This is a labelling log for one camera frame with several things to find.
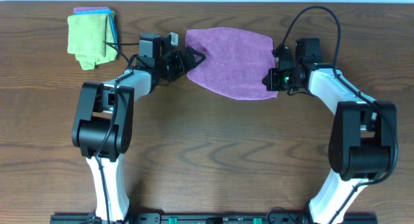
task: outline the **wood grain surface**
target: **wood grain surface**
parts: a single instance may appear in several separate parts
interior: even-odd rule
[[[184,36],[188,29],[235,27],[277,45],[296,3],[0,3],[0,223],[48,223],[55,212],[93,212],[93,178],[71,142],[80,87],[125,68],[119,57],[83,71],[67,54],[67,17],[76,6],[116,10],[121,42],[141,32]],[[380,223],[414,218],[414,6],[328,4],[342,24],[338,65],[345,77],[398,108],[399,160],[385,183],[366,188],[350,210],[376,212]],[[298,20],[287,45],[320,37],[331,61],[336,27],[321,11]],[[138,47],[124,47],[127,55]],[[329,173],[333,115],[317,98],[298,95],[236,101],[186,77],[157,87],[134,108],[125,156],[135,210],[266,212],[300,210]]]

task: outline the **yellow-green towel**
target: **yellow-green towel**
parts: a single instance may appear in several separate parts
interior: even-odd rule
[[[69,37],[67,52],[91,56],[105,56],[107,14],[82,14],[67,18]]]
[[[105,41],[108,43],[114,43],[114,36],[112,35],[111,31],[111,22],[109,21],[109,16],[107,16],[106,21],[106,35]],[[115,11],[111,11],[112,18],[115,17]],[[84,54],[76,54],[75,57],[78,61],[85,61],[85,62],[95,62],[95,64],[100,65],[102,63],[107,63],[115,60],[117,51],[110,46],[105,45],[105,56],[91,56],[91,55],[84,55]]]
[[[111,11],[111,15],[114,18],[115,16],[115,11]],[[70,16],[69,18],[77,18],[78,16],[89,16],[89,18],[84,18],[84,19],[88,19],[89,21],[93,22],[90,25],[94,25],[94,23],[99,22],[101,25],[98,27],[98,31],[99,34],[97,34],[97,32],[89,32],[88,35],[93,35],[93,39],[88,40],[88,39],[83,39],[84,41],[69,41],[68,43],[68,52],[69,52],[69,47],[70,48],[79,48],[82,45],[88,45],[90,43],[96,43],[97,45],[103,45],[103,53],[102,51],[100,53],[96,53],[97,50],[95,50],[98,47],[95,47],[95,51],[93,53],[91,52],[87,52],[87,53],[80,53],[80,52],[76,52],[75,50],[72,50],[71,52],[75,51],[75,58],[80,62],[80,65],[82,67],[83,70],[88,70],[88,69],[94,69],[95,65],[99,65],[102,63],[107,63],[107,62],[111,62],[113,60],[115,60],[116,55],[117,55],[117,51],[114,50],[113,48],[111,48],[110,46],[107,46],[106,44],[104,44],[104,41],[109,42],[109,43],[114,43],[114,36],[112,34],[112,30],[111,30],[111,23],[109,21],[109,16],[108,14],[85,14],[85,15],[75,15],[75,16]],[[85,23],[85,21],[81,20],[78,21],[77,23]],[[104,30],[104,34],[101,34],[101,28],[102,28],[102,24],[103,26],[105,26],[105,30]],[[89,27],[85,27],[82,32],[85,31],[89,31]]]

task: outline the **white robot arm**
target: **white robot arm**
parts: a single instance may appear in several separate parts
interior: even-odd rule
[[[328,151],[332,169],[318,195],[309,202],[308,211],[315,223],[341,223],[362,189],[393,167],[395,106],[362,94],[341,71],[323,63],[318,38],[296,41],[296,63],[283,45],[274,56],[279,66],[270,69],[263,79],[269,91],[295,95],[291,92],[304,89],[306,92],[298,93],[317,96],[335,115]],[[371,105],[377,106],[381,115]],[[391,126],[384,117],[391,120]],[[361,138],[361,131],[374,131],[375,136]]]
[[[174,50],[177,45],[176,33],[165,38],[143,33],[139,54],[128,60],[123,75],[103,83],[85,82],[82,86],[72,141],[91,167],[97,198],[95,215],[101,220],[123,222],[128,213],[124,153],[131,142],[133,103],[152,92],[160,78],[173,82],[206,58],[191,47],[186,48],[184,56]],[[200,60],[195,61],[194,55],[200,56]],[[113,115],[109,120],[95,117],[93,112]]]

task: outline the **black cable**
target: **black cable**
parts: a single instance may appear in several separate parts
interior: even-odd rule
[[[294,96],[296,94],[304,94],[304,95],[309,95],[311,97],[315,97],[314,95],[312,95],[311,93],[308,93],[308,92],[298,91],[298,92],[295,92],[295,93],[291,93],[290,91],[287,91],[287,95],[289,95],[289,96]]]
[[[337,40],[336,40],[336,48],[335,48],[335,54],[334,54],[334,61],[332,63],[332,70],[333,70],[333,73],[335,75],[335,78],[338,79],[352,93],[354,93],[355,96],[357,96],[358,98],[360,98],[361,100],[363,100],[364,102],[366,102],[370,107],[372,107],[375,110],[375,112],[384,119],[384,122],[386,123],[386,125],[388,126],[388,128],[389,128],[389,130],[390,130],[390,132],[392,134],[393,145],[394,145],[394,157],[392,158],[392,161],[390,163],[390,166],[389,166],[388,170],[386,171],[385,175],[383,177],[377,179],[377,180],[368,181],[368,182],[364,182],[364,183],[359,183],[359,184],[353,186],[353,189],[352,189],[351,193],[347,196],[347,198],[345,199],[345,201],[342,203],[341,207],[335,212],[335,215],[328,222],[328,224],[331,224],[335,220],[335,218],[339,215],[339,213],[345,208],[345,206],[347,205],[347,203],[349,202],[349,200],[352,198],[352,196],[354,195],[354,193],[358,191],[358,188],[360,188],[361,186],[375,185],[375,184],[381,183],[381,182],[385,181],[393,173],[393,171],[395,169],[395,166],[397,165],[398,141],[397,141],[397,134],[393,131],[391,122],[388,120],[387,117],[384,116],[382,110],[377,105],[375,105],[370,100],[368,100],[366,97],[364,97],[363,94],[360,91],[357,91],[353,87],[351,87],[347,82],[345,82],[341,78],[341,74],[338,74],[337,73],[337,71],[336,71],[336,61],[338,59],[339,46],[340,46],[340,41],[341,41],[341,26],[340,26],[340,22],[339,22],[338,17],[336,17],[336,15],[334,14],[334,12],[332,12],[332,10],[329,10],[328,8],[326,8],[324,6],[310,6],[308,8],[305,8],[304,10],[302,10],[295,17],[295,19],[293,20],[293,22],[290,24],[290,27],[287,30],[287,33],[285,35],[285,38],[283,38],[282,45],[285,44],[286,39],[287,39],[287,37],[288,37],[288,35],[290,33],[290,30],[292,29],[293,25],[295,24],[296,20],[298,20],[298,18],[300,17],[300,15],[302,15],[304,12],[306,12],[308,10],[312,10],[312,9],[321,9],[321,10],[324,10],[324,11],[330,13],[330,15],[335,20],[336,27],[338,29],[338,35],[337,35]]]
[[[141,71],[145,71],[145,72],[149,72],[149,73],[151,73],[151,72],[153,72],[154,71],[154,69],[151,69],[151,67],[147,64],[147,63],[145,63],[139,56],[138,56],[138,54],[134,54],[134,55],[132,55],[130,58],[129,58],[129,60],[128,60],[128,63],[129,64],[131,64],[132,65],[132,63],[134,62],[134,60],[137,60],[137,61],[140,61],[142,64],[144,64],[144,66],[146,66],[147,68],[140,68],[140,70]]]
[[[116,47],[112,46],[112,45],[111,45],[111,43],[108,43],[108,42],[105,42],[105,41],[104,41],[104,43],[105,43],[106,45],[110,46],[111,48],[115,49],[115,50],[117,51],[117,53],[121,54],[121,56],[122,56],[122,57],[124,57],[124,58],[125,58],[125,60],[127,61],[127,63],[128,63],[128,67],[132,67],[132,65],[131,65],[131,63],[129,62],[129,60],[128,60],[127,56],[125,56],[125,54],[124,54],[124,53],[122,53],[122,52],[121,52],[121,50],[119,50],[119,49],[117,49]]]
[[[118,112],[118,79],[117,78],[115,78],[115,81],[114,81],[114,97],[115,97],[115,99],[114,99],[114,108],[113,108],[113,111],[112,111],[112,117],[111,117],[111,122],[109,124],[108,132],[106,133],[105,137],[103,138],[103,141],[102,141],[101,145],[99,146],[99,148],[97,149],[97,151],[93,155],[94,158],[96,159],[96,162],[98,163],[99,171],[100,171],[100,174],[101,174],[102,188],[103,188],[103,195],[105,197],[106,216],[107,216],[108,223],[111,223],[111,218],[110,218],[110,215],[109,215],[109,202],[108,202],[108,194],[107,194],[107,188],[106,188],[106,180],[105,180],[105,174],[103,173],[104,168],[103,168],[102,162],[101,162],[101,160],[99,160],[98,156],[99,156],[99,153],[104,148],[106,142],[108,141],[109,136],[112,133],[112,130],[114,128],[116,114]]]
[[[129,46],[129,45],[140,45],[139,43],[109,43],[110,45],[124,45],[124,46]]]
[[[294,219],[294,218],[293,218],[293,217],[292,217],[292,216],[291,216],[291,215],[290,215],[290,214],[289,214],[289,213],[285,210],[285,208],[283,208],[283,207],[273,207],[273,208],[271,208],[271,209],[269,210],[269,212],[267,212],[267,214],[266,214],[266,221],[268,221],[269,223],[273,223],[273,222],[269,221],[269,214],[270,214],[273,210],[282,210],[282,211],[286,212],[290,220],[292,220],[294,223],[298,223],[298,222],[296,221],[296,219]]]

